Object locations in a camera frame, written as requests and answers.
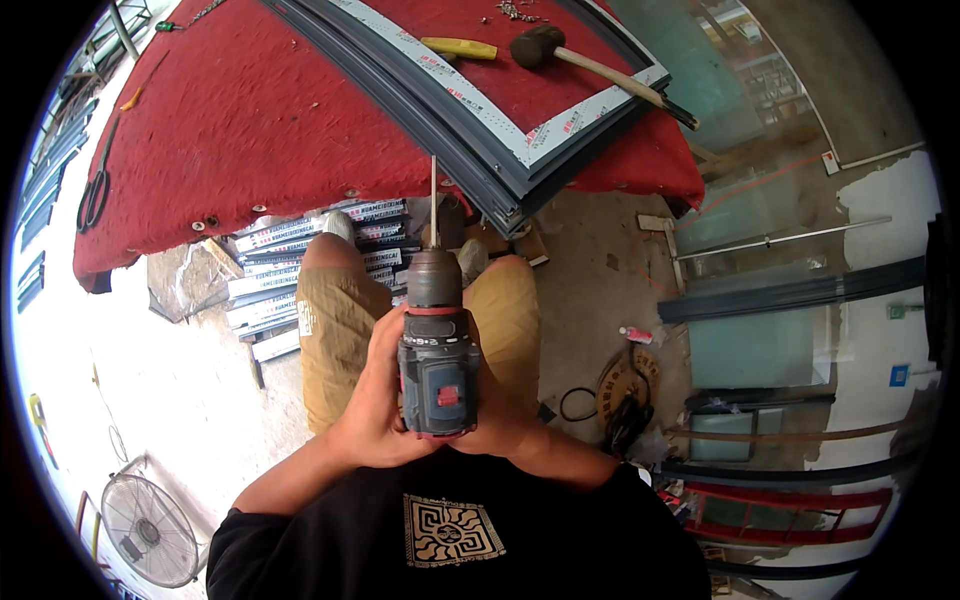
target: peeling paint wall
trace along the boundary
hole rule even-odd
[[[939,211],[936,182],[925,152],[914,152],[892,166],[874,171],[862,180],[842,188],[837,198],[850,212],[851,222],[883,215],[891,223],[847,231],[844,254],[851,269],[865,269],[924,254],[926,223]],[[901,420],[918,390],[935,386],[938,373],[913,374],[905,387],[890,387],[895,365],[910,365],[912,372],[931,371],[926,360],[927,343],[922,312],[907,313],[902,320],[888,320],[890,304],[923,304],[923,288],[847,302],[840,306],[841,326],[837,348],[836,402],[830,410],[827,431],[869,427]],[[824,442],[820,457],[806,463],[808,469],[839,468],[872,463],[890,456],[894,432]],[[892,477],[834,486],[833,493],[869,492],[893,488],[894,499],[876,534],[863,541],[802,546],[780,559],[758,564],[801,566],[848,561],[869,554],[879,542],[900,501],[900,490]],[[872,513],[845,517],[842,526],[873,519]],[[829,598],[852,575],[804,582],[762,582],[765,587],[796,600]]]

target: red button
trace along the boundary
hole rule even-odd
[[[438,406],[453,406],[459,401],[460,393],[455,385],[448,385],[437,392]]]

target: red carpet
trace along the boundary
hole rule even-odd
[[[185,25],[208,1],[183,0],[170,20]],[[507,46],[532,25],[510,21],[493,0],[368,4],[416,37],[497,45],[496,61],[467,61],[460,69],[524,131],[610,85],[569,64],[537,73],[514,64]],[[549,2],[535,6],[537,15],[564,30],[568,48],[630,70],[566,11]],[[484,15],[487,24],[480,22]],[[119,105],[168,50],[139,104],[120,113]],[[252,211],[256,204],[266,205],[267,214],[300,215],[344,200],[349,190],[370,200],[429,194],[429,157],[256,0],[229,0],[186,31],[158,34],[114,112],[121,117],[108,161],[108,205],[75,245],[74,274],[87,290],[97,273],[199,239],[191,224],[209,217],[219,225],[204,234],[224,234],[261,216]],[[105,141],[98,142],[91,177]],[[704,196],[677,123],[660,111],[608,149],[573,187],[678,196],[694,205]]]

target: rubber mallet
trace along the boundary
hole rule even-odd
[[[696,132],[700,128],[700,121],[697,120],[697,117],[660,96],[655,89],[647,87],[616,69],[611,69],[606,64],[567,50],[564,48],[564,44],[566,44],[566,36],[559,28],[553,25],[540,25],[510,42],[510,55],[514,57],[517,64],[525,69],[536,69],[550,60],[550,57],[572,62],[600,77],[609,79],[624,91],[646,100],[655,107],[662,108],[667,114],[692,131]]]

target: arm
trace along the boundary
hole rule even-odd
[[[516,451],[507,458],[524,472],[582,492],[607,483],[619,466],[612,456],[538,422],[531,424]]]
[[[442,445],[405,432],[396,406],[396,345],[403,334],[405,311],[406,305],[401,305],[374,326],[367,366],[344,414],[325,434],[248,485],[233,508],[243,513],[294,515],[358,467],[397,467]]]
[[[470,335],[479,345],[472,317]],[[504,397],[486,360],[481,361],[477,383],[477,429],[451,446],[467,454],[502,456],[524,472],[582,492],[599,488],[613,476],[618,466],[613,457],[520,413]]]
[[[295,515],[355,468],[328,435],[317,436],[249,484],[232,508],[243,513]]]

